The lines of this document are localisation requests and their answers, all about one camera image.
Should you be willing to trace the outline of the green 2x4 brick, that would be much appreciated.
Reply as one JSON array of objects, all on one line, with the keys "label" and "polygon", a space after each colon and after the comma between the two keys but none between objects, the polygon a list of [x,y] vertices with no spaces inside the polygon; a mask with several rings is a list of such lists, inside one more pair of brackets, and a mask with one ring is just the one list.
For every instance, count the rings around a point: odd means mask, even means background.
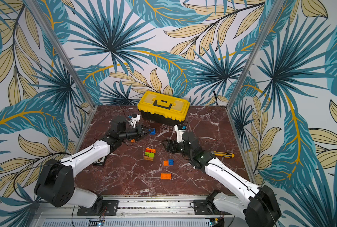
[{"label": "green 2x4 brick", "polygon": [[146,157],[149,157],[149,158],[154,158],[155,153],[152,153],[152,152],[145,152],[145,156],[146,156]]}]

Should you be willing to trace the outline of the tan 2x4 brick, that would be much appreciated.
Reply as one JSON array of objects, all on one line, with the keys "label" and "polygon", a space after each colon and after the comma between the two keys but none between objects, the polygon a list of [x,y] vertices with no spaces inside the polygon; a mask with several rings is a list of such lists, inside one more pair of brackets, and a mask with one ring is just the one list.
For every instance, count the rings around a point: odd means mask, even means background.
[{"label": "tan 2x4 brick", "polygon": [[152,157],[149,157],[149,156],[144,156],[144,160],[153,161],[153,160],[154,160],[154,158],[152,158]]}]

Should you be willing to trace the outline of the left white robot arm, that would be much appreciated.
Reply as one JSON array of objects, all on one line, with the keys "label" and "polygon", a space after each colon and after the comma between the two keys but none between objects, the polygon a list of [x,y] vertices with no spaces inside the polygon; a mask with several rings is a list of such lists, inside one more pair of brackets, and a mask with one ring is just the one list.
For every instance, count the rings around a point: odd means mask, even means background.
[{"label": "left white robot arm", "polygon": [[102,196],[76,187],[75,177],[98,159],[113,153],[123,142],[139,141],[153,132],[153,128],[139,124],[139,120],[137,114],[129,119],[118,116],[111,120],[105,135],[89,147],[61,160],[49,160],[38,177],[35,195],[56,208],[70,204],[99,212]]}]

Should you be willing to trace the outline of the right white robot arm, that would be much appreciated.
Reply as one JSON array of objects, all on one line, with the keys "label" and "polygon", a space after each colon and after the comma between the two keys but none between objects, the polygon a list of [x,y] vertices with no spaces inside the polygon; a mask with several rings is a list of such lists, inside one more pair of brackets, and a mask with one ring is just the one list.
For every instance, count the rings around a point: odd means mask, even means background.
[{"label": "right white robot arm", "polygon": [[266,185],[252,183],[232,171],[214,154],[202,149],[193,132],[183,133],[179,140],[164,140],[162,144],[167,152],[188,157],[188,162],[194,169],[214,178],[234,193],[234,198],[221,192],[210,194],[207,204],[211,209],[241,218],[250,227],[277,225],[281,210],[274,191]]}]

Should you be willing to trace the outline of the yellow black toolbox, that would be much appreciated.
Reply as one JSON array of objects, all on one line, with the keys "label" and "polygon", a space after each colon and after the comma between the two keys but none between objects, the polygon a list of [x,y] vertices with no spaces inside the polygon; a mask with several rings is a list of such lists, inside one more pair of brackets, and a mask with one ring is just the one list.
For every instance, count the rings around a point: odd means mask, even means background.
[{"label": "yellow black toolbox", "polygon": [[137,108],[146,120],[174,126],[186,120],[190,103],[185,99],[147,91]]}]

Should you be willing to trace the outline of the yellow utility knife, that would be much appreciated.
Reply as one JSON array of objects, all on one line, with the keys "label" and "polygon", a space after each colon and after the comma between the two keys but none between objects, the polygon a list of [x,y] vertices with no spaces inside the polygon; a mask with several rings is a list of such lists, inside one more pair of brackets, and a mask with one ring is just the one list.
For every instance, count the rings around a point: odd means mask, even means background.
[{"label": "yellow utility knife", "polygon": [[212,154],[214,154],[215,156],[218,156],[218,157],[226,158],[226,159],[231,159],[231,158],[235,157],[235,155],[233,153],[228,153],[228,152],[212,151]]}]

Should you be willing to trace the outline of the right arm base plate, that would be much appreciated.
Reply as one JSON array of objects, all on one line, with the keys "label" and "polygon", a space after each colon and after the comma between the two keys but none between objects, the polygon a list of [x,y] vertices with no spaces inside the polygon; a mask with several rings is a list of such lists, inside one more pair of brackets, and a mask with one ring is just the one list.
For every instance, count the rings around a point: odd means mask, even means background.
[{"label": "right arm base plate", "polygon": [[221,215],[222,212],[207,200],[193,200],[192,205],[195,215]]}]

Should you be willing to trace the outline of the aluminium front rail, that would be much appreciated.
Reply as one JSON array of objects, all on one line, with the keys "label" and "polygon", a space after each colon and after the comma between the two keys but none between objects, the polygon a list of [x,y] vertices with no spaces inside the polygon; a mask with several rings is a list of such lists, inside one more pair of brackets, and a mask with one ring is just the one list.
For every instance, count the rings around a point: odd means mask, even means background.
[{"label": "aluminium front rail", "polygon": [[246,227],[247,223],[230,213],[197,215],[195,200],[204,195],[112,195],[104,200],[116,201],[117,207],[105,208],[96,216],[79,216],[78,207],[55,208],[42,204],[36,211],[31,227],[208,227],[215,218],[225,227]]}]

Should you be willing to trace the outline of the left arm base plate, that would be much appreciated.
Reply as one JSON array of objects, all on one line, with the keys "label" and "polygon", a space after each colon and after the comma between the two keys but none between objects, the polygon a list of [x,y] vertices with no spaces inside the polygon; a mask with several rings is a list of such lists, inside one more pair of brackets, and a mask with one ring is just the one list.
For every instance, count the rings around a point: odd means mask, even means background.
[{"label": "left arm base plate", "polygon": [[102,200],[92,208],[79,207],[77,216],[116,216],[118,200]]}]

